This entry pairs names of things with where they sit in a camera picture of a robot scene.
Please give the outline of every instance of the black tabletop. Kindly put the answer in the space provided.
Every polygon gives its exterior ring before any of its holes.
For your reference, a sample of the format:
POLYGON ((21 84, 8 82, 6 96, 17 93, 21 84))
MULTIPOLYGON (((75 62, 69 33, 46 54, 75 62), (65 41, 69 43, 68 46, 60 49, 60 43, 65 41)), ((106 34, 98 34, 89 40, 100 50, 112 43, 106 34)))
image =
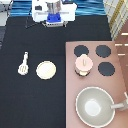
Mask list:
POLYGON ((110 41, 107 16, 80 16, 66 28, 25 29, 25 20, 8 18, 0 51, 0 128, 66 128, 65 43, 110 41), (29 53, 29 72, 21 76, 18 66, 24 52, 29 53), (52 79, 41 80, 36 68, 47 60, 57 72, 52 79))

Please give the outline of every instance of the pink tray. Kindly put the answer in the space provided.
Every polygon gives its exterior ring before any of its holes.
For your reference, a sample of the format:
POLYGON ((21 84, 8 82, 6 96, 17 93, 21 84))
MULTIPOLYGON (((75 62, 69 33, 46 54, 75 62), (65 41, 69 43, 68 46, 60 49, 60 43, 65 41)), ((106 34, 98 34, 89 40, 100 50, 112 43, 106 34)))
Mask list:
MULTIPOLYGON (((78 93, 89 86, 100 87, 106 90, 115 103, 125 99, 126 87, 117 55, 115 42, 113 41, 80 41, 66 43, 66 128, 90 128, 78 117, 75 108, 75 100, 78 93), (88 56, 93 61, 93 68, 86 77, 78 76, 75 73, 74 48, 78 45, 85 45, 89 49, 88 56), (111 48, 111 55, 106 58, 99 57, 95 50, 99 45, 107 45, 111 48), (102 76, 98 71, 101 62, 110 62, 115 67, 112 76, 102 76)), ((113 121, 105 128, 128 128, 128 110, 116 110, 113 121)))

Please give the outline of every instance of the white plate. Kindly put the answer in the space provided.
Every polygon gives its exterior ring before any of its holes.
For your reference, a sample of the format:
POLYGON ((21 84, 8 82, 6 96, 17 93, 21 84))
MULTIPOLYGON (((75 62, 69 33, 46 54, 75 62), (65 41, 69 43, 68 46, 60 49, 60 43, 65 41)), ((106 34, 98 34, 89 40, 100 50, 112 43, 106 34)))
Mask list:
POLYGON ((56 66, 50 61, 44 61, 38 65, 36 72, 41 79, 50 79, 56 73, 56 66))

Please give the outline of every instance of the black circle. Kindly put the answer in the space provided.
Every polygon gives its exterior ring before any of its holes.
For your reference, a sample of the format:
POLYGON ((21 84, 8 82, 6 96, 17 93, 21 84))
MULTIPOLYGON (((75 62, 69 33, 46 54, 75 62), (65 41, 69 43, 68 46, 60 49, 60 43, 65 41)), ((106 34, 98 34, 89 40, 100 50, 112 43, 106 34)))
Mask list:
POLYGON ((102 58, 106 58, 111 54, 111 49, 106 45, 99 45, 96 48, 96 54, 102 58))
POLYGON ((75 49, 74 49, 74 54, 75 54, 77 57, 81 56, 82 54, 88 55, 88 53, 89 53, 89 50, 88 50, 88 48, 87 48, 86 46, 84 46, 84 45, 78 45, 78 46, 76 46, 75 49))
POLYGON ((115 72, 114 66, 109 62, 102 62, 98 66, 100 74, 103 76, 112 76, 115 72))

